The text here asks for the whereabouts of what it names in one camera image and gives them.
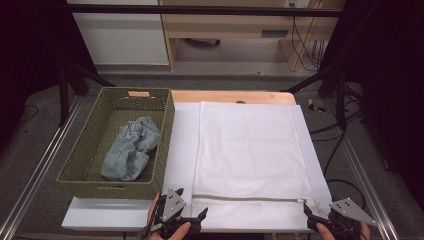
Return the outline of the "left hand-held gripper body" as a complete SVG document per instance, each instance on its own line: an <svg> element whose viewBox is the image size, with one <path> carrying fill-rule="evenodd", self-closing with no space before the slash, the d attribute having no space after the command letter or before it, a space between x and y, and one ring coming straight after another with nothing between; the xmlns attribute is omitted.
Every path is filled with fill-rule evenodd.
<svg viewBox="0 0 424 240"><path fill-rule="evenodd" d="M182 217L181 213L186 206L186 202L178 196L173 189L169 189L166 194L162 194L156 203L153 214L153 224L151 232L159 232L163 236L172 236L174 232L184 223L191 223L188 235L199 234L201 222L197 217Z"/></svg>

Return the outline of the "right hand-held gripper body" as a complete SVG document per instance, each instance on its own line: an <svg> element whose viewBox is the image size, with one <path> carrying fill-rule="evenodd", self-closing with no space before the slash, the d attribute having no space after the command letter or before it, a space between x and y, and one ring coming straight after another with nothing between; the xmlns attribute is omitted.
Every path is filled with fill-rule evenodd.
<svg viewBox="0 0 424 240"><path fill-rule="evenodd" d="M337 240L369 240L361 224L375 226L376 221L352 199L346 198L329 204L330 231Z"/></svg>

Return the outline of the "light blue jeans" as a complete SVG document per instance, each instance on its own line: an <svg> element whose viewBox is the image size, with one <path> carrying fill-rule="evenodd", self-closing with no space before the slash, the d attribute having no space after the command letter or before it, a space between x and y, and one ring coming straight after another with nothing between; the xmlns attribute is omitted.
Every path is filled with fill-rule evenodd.
<svg viewBox="0 0 424 240"><path fill-rule="evenodd" d="M106 152L101 175L111 181L134 181L149 163L148 153L159 138L160 130L151 117L128 121Z"/></svg>

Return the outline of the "green woven basket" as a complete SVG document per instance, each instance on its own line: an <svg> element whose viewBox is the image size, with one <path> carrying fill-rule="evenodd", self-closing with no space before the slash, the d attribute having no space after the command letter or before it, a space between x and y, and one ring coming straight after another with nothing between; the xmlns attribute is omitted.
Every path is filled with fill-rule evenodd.
<svg viewBox="0 0 424 240"><path fill-rule="evenodd" d="M174 112L167 88L102 88L57 182L77 198L154 199L164 185ZM160 130L157 147L148 152L146 168L133 181L106 179L101 168L118 129L140 117L152 118Z"/></svg>

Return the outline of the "person's right hand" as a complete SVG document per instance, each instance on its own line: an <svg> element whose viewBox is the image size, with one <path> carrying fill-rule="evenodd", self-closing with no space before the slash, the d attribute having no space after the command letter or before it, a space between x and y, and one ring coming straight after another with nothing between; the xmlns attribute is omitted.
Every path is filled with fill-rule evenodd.
<svg viewBox="0 0 424 240"><path fill-rule="evenodd" d="M360 240L371 240L371 232L368 225L364 222L361 222L360 229L361 229ZM331 233L331 231L328 228L320 230L318 232L320 233L323 240L336 240L336 238L334 237L334 235Z"/></svg>

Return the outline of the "person's left hand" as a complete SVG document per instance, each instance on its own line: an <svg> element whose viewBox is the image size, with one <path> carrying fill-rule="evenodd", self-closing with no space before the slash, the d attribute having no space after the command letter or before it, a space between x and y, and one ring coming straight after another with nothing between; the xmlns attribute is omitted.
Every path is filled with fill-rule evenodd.
<svg viewBox="0 0 424 240"><path fill-rule="evenodd" d="M155 213L156 203L159 200L159 197L160 197L160 194L157 193L156 196L155 196L155 198L154 198L154 200L153 200L153 203L150 206L150 209L148 211L148 218L147 218L147 225L148 226L150 226L150 222L154 219L153 214ZM184 223L167 240L183 240L183 238L187 235L190 227L191 227L191 223L190 222ZM159 233L155 232L155 233L151 233L149 235L148 240L165 240L165 239L162 238Z"/></svg>

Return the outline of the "yellow and black tool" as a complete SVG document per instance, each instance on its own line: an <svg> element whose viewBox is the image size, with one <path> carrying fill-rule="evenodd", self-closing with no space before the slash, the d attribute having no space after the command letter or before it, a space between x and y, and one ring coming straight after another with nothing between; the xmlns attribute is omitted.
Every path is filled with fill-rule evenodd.
<svg viewBox="0 0 424 240"><path fill-rule="evenodd" d="M316 111L316 112L326 112L325 108L323 108L323 107L317 107L314 104L313 99L311 99L311 98L308 99L308 108L310 110L313 110L313 111Z"/></svg>

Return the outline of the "black metal stand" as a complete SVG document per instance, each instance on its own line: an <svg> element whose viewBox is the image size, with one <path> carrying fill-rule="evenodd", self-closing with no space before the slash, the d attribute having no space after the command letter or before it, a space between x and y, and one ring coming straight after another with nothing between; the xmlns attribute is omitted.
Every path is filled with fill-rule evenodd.
<svg viewBox="0 0 424 240"><path fill-rule="evenodd" d="M104 87L114 87L114 84L100 77L97 73L89 71L78 64L63 65L59 70L58 86L60 95L60 126L63 126L69 118L68 86L71 86L76 95L86 95L89 91L85 79L91 79Z"/></svg>
<svg viewBox="0 0 424 240"><path fill-rule="evenodd" d="M344 110L346 77L340 67L326 67L322 70L319 70L317 73L308 77L306 80L303 80L300 83L289 87L288 89L284 89L284 92L296 93L318 80L322 80L322 84L318 90L318 95L321 98L327 98L334 90L337 91L336 123L342 130L345 130L347 127Z"/></svg>

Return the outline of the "black curtain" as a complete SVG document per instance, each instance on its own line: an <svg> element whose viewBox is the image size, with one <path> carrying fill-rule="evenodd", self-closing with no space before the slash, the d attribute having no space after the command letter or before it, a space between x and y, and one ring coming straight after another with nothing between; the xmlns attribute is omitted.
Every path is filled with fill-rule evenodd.
<svg viewBox="0 0 424 240"><path fill-rule="evenodd" d="M362 108L389 167L424 210L424 0L346 0L323 64L358 25L357 46L343 58L360 84Z"/></svg>
<svg viewBox="0 0 424 240"><path fill-rule="evenodd" d="M67 0L0 0L0 149L32 94L58 84L60 60L95 72Z"/></svg>

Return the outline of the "white cabinet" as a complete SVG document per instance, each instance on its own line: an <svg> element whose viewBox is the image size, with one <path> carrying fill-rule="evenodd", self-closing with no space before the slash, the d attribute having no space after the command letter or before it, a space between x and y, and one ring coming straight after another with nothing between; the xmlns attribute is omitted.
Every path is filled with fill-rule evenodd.
<svg viewBox="0 0 424 240"><path fill-rule="evenodd" d="M95 65L167 65L159 14L74 13Z"/></svg>

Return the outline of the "light wooden desk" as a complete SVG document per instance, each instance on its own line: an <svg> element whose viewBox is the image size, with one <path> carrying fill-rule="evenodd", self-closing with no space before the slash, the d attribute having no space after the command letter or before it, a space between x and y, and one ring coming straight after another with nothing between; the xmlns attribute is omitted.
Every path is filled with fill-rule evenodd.
<svg viewBox="0 0 424 240"><path fill-rule="evenodd" d="M285 0L158 0L162 6L236 6L285 8ZM308 9L341 10L346 0L310 0ZM338 21L333 17L178 15L162 16L170 39L277 39L289 69L301 64L313 41L328 41Z"/></svg>

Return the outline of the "black horizontal bar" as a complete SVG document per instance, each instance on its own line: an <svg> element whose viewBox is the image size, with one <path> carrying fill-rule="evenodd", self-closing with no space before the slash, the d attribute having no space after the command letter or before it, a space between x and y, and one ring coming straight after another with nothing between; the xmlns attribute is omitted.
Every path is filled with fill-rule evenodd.
<svg viewBox="0 0 424 240"><path fill-rule="evenodd" d="M110 14L181 14L181 15L234 15L234 16L295 16L340 17L343 10L300 8L254 8L230 6L154 6L154 5L101 5L68 4L73 13Z"/></svg>

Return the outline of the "white power outlet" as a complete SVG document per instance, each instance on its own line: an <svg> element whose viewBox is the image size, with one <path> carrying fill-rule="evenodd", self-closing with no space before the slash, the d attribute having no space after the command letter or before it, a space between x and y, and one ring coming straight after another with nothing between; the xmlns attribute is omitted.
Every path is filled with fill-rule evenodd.
<svg viewBox="0 0 424 240"><path fill-rule="evenodd" d="M308 8L310 0L285 0L285 8Z"/></svg>

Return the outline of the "aluminium rail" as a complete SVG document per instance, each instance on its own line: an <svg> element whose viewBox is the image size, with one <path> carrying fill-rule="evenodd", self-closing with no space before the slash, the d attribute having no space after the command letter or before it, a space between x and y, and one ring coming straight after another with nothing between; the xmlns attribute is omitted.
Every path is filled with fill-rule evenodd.
<svg viewBox="0 0 424 240"><path fill-rule="evenodd" d="M376 221L377 228L383 240L400 240L394 225L387 214L378 193L373 186L371 179L367 175L364 166L357 156L356 151L349 139L348 130L337 129L338 134L342 134L340 144L335 147L335 151L341 150L343 156L351 168L351 172L355 177L356 184L363 194L366 202L366 208L370 211L372 217Z"/></svg>
<svg viewBox="0 0 424 240"><path fill-rule="evenodd" d="M60 149L69 128L78 114L80 105L83 101L83 96L74 97L68 117L65 119L64 123L57 128L17 202L13 206L4 223L0 226L0 240L11 240L13 238L20 222L22 221L46 173L48 172L51 163Z"/></svg>

